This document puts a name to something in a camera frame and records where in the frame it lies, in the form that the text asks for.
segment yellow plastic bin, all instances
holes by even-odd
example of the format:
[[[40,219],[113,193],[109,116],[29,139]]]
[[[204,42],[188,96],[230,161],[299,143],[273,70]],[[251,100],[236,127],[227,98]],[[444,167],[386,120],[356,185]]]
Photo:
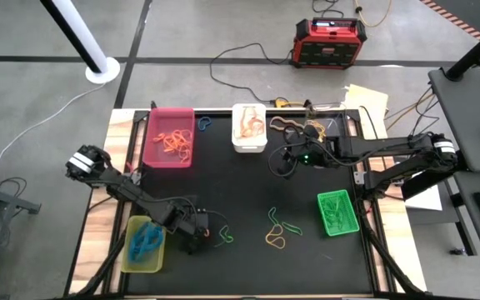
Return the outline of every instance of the yellow plastic bin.
[[[164,228],[162,228],[162,244],[157,250],[144,254],[144,259],[141,262],[131,262],[129,260],[131,240],[138,229],[148,222],[151,222],[151,218],[148,216],[132,216],[127,222],[127,234],[125,235],[125,247],[122,257],[122,272],[124,273],[156,273],[163,267],[164,244],[166,243],[166,231]]]

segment wooden table frame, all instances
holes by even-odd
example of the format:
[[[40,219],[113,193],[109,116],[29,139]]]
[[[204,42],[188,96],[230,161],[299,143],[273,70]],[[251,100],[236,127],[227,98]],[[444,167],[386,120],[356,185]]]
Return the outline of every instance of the wooden table frame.
[[[224,109],[204,109],[205,111],[230,111],[230,108]],[[297,108],[280,108],[279,111],[297,111]],[[108,126],[107,138],[104,149],[111,154],[112,165],[124,172],[130,172],[129,163],[132,166],[140,164],[140,152],[142,150],[143,137],[145,136],[145,122],[142,121],[147,116],[145,110],[140,109],[115,109],[112,111],[111,119]],[[383,120],[373,120],[374,124]],[[348,121],[348,128],[352,135],[362,133],[361,127],[357,127],[353,120]],[[388,167],[393,165],[390,157],[385,157]],[[369,164],[358,165],[357,169],[383,170],[383,160],[381,158],[370,158]],[[397,187],[390,187],[388,192],[391,195],[401,196],[401,190]],[[104,189],[97,189],[92,192],[89,206],[97,203],[108,195]],[[75,293],[86,285],[88,280],[97,271],[99,265],[107,256],[109,249],[116,242],[115,238],[111,238],[113,234],[119,234],[123,231],[123,227],[127,223],[130,213],[130,203],[123,206],[116,200],[109,200],[101,206],[95,207],[93,211],[85,216],[81,235],[77,244],[76,254],[72,262],[72,268],[68,276],[65,294]],[[413,235],[408,221],[404,202],[391,198],[384,198],[378,203],[373,203],[373,213],[368,214],[368,220],[377,232],[378,237],[387,245],[388,251],[395,259],[399,267],[411,279],[411,281],[422,290],[426,290],[425,282],[422,275],[422,269],[418,258],[418,253],[413,241]],[[399,285],[394,285],[393,278],[389,275],[388,269],[385,268],[382,259],[377,251],[370,245],[373,253],[375,266],[367,266],[374,270],[376,276],[371,276],[372,287],[379,291],[399,291],[403,290]],[[112,271],[107,275],[104,282],[110,283],[102,285],[97,289],[97,293],[115,293],[120,287],[123,287],[124,277],[120,277],[120,257],[117,258]],[[279,298],[292,297],[335,297],[342,296],[368,297],[371,295],[279,295]]]

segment paper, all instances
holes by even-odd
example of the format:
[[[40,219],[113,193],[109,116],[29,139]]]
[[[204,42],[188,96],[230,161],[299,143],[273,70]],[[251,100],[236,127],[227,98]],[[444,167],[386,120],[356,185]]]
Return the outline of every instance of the paper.
[[[418,195],[407,199],[405,206],[407,208],[423,208],[441,211],[442,202],[440,201],[438,186],[430,187]]]

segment black pole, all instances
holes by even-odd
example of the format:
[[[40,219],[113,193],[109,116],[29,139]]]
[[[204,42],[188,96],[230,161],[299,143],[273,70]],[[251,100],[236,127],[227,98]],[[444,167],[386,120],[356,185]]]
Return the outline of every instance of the black pole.
[[[40,3],[47,9],[47,12],[51,15],[55,23],[60,27],[66,38],[70,41],[73,45],[77,53],[81,56],[82,60],[87,64],[87,66],[92,70],[94,73],[100,73],[101,70],[99,69],[98,65],[93,61],[90,54],[88,54],[87,49],[83,46],[79,38],[72,30],[70,25],[66,22],[63,15],[58,10],[57,6],[51,0],[40,0]]]
[[[446,78],[452,81],[458,81],[463,74],[480,60],[480,42],[472,50],[468,51],[454,66],[445,72]]]

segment concrete floor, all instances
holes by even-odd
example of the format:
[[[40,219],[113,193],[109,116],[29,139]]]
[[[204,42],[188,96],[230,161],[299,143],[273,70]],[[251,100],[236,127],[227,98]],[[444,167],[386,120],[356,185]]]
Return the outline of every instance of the concrete floor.
[[[144,1],[74,2],[105,53],[127,56]],[[371,0],[361,3],[371,20],[379,19],[385,9]],[[292,47],[294,24],[313,16],[310,5],[310,0],[155,0],[138,56],[211,58],[227,48],[260,42],[270,57],[283,58]],[[350,0],[342,0],[334,8],[351,17],[352,7]],[[477,42],[418,0],[394,1],[387,21],[368,29],[367,34],[360,59],[455,61]],[[36,0],[0,0],[0,55],[77,56]],[[230,57],[261,56],[257,49],[246,49]],[[84,68],[82,63],[0,62],[0,151],[24,128],[93,88],[84,79]],[[315,103],[342,100],[343,87],[353,83],[387,93],[388,106],[396,111],[424,92],[431,69],[352,67],[341,72],[219,65],[215,74],[249,85],[263,98],[309,98]],[[64,163],[84,143],[103,144],[120,78],[28,133],[0,162],[0,180],[26,178],[29,186],[22,196],[42,203],[39,215],[22,214],[12,223],[11,243],[0,255],[0,294],[12,294],[12,300],[62,294],[90,193],[86,186],[64,177]],[[161,106],[184,107],[229,107],[253,101],[247,92],[213,82],[207,65],[137,64],[123,107],[147,108],[152,100]],[[431,130],[451,136],[440,107],[431,114],[442,118]],[[389,134],[406,136],[416,117],[405,117]],[[413,231],[429,290],[480,298],[480,255],[446,254],[460,247],[454,225],[415,227]]]

